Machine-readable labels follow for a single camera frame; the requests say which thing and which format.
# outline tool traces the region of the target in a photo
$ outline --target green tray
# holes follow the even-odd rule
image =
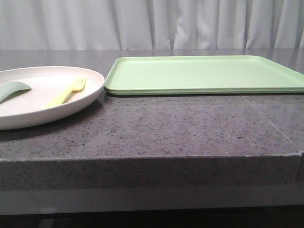
[[[104,86],[114,95],[303,93],[304,75],[257,56],[123,57]]]

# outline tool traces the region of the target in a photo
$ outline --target fork handle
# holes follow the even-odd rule
[[[66,88],[64,91],[62,91],[60,94],[55,96],[49,103],[47,103],[43,108],[51,108],[56,105],[60,105],[64,103],[66,98],[70,95],[70,93],[73,91],[73,85],[70,85],[68,88]]]

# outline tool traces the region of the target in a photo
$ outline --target floor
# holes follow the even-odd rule
[[[2,216],[0,228],[303,228],[304,206]]]

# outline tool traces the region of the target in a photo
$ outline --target plastic utensil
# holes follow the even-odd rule
[[[78,92],[83,90],[86,84],[86,77],[78,77],[76,78],[68,88],[58,94],[53,100],[51,100],[44,108],[51,108],[56,105],[63,104],[67,97],[70,95],[71,92]]]
[[[30,90],[31,87],[23,82],[8,82],[0,86],[0,104],[5,101],[9,95],[20,91],[20,90]]]

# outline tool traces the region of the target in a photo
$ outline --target white plate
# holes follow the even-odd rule
[[[43,109],[74,78],[86,76],[84,89],[64,104]],[[0,72],[0,86],[19,81],[32,89],[0,104],[0,130],[45,124],[74,114],[91,104],[101,93],[104,77],[93,70],[70,66],[40,66]]]

